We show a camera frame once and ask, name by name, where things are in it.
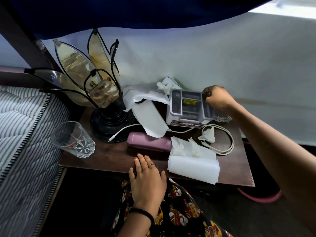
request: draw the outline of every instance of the printed fabric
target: printed fabric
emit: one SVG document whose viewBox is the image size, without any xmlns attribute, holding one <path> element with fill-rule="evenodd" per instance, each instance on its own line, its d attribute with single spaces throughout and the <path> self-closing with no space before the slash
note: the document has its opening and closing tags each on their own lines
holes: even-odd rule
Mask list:
<svg viewBox="0 0 316 237">
<path fill-rule="evenodd" d="M 213 221 L 208 220 L 192 196 L 172 179 L 167 180 L 167 191 L 161 202 L 155 225 L 146 237 L 233 237 Z M 111 236 L 117 235 L 126 221 L 134 201 L 131 184 L 122 182 L 123 196 L 120 209 L 113 221 Z"/>
</svg>

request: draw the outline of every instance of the lamp base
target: lamp base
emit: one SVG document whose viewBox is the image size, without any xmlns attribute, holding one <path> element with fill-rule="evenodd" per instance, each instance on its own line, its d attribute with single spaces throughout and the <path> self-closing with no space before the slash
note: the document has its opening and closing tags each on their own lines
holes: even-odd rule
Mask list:
<svg viewBox="0 0 316 237">
<path fill-rule="evenodd" d="M 135 131 L 139 126 L 132 126 L 121 131 L 112 141 L 109 139 L 119 132 L 122 128 L 137 124 L 132 110 L 124 112 L 125 105 L 122 97 L 111 103 L 106 108 L 95 109 L 90 118 L 90 128 L 93 135 L 108 143 L 117 143 L 127 140 L 128 134 Z"/>
</svg>

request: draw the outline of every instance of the wooden table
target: wooden table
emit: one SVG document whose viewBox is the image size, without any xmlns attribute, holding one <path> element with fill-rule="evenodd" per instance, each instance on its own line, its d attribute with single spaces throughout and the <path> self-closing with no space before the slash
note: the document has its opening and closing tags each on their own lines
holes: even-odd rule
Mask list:
<svg viewBox="0 0 316 237">
<path fill-rule="evenodd" d="M 166 119 L 166 105 L 160 102 L 155 102 L 155 105 L 160 112 L 161 116 Z M 188 179 L 187 177 L 170 173 L 167 170 L 168 167 L 168 156 L 169 153 L 151 152 L 151 151 L 140 151 L 139 149 L 127 147 L 126 141 L 121 143 L 105 143 L 96 139 L 90 130 L 90 115 L 94 109 L 86 108 L 81 116 L 79 123 L 85 128 L 88 134 L 92 137 L 95 142 L 95 152 L 88 158 L 78 158 L 64 151 L 60 161 L 60 166 L 65 167 L 77 167 L 93 170 L 103 171 L 115 171 L 128 173 L 130 167 L 135 170 L 134 157 L 137 152 L 148 155 L 159 169 L 159 171 L 166 171 L 167 177 Z M 218 177 L 218 183 L 243 185 L 243 186 L 254 186 L 254 181 L 250 171 L 249 163 L 247 160 L 246 152 L 240 135 L 239 127 L 236 122 L 231 121 L 229 123 L 218 123 L 229 130 L 235 140 L 235 148 L 229 155 L 219 156 L 217 159 L 221 171 Z M 183 127 L 171 127 L 175 131 L 184 131 Z M 190 137 L 200 143 L 197 139 L 201 135 L 201 129 L 193 129 L 186 133 L 172 133 L 167 132 L 168 136 L 176 136 L 178 138 L 187 140 Z M 224 131 L 215 129 L 215 143 L 212 146 L 216 149 L 226 150 L 230 146 L 230 139 Z"/>
</svg>

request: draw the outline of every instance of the pink case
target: pink case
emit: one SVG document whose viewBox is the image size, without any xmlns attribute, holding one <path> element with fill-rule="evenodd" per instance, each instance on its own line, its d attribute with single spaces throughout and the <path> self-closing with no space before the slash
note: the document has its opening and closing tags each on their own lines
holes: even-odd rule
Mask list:
<svg viewBox="0 0 316 237">
<path fill-rule="evenodd" d="M 155 138 L 147 135 L 143 132 L 133 131 L 128 135 L 127 145 L 144 150 L 170 152 L 172 142 L 170 137 L 163 136 L 161 138 Z"/>
</svg>

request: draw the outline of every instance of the mattress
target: mattress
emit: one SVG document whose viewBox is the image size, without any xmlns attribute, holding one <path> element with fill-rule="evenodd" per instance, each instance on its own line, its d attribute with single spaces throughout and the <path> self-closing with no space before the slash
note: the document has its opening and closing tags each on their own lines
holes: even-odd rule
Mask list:
<svg viewBox="0 0 316 237">
<path fill-rule="evenodd" d="M 69 119 L 53 94 L 0 86 L 0 236 L 37 234 L 62 172 L 50 133 Z"/>
</svg>

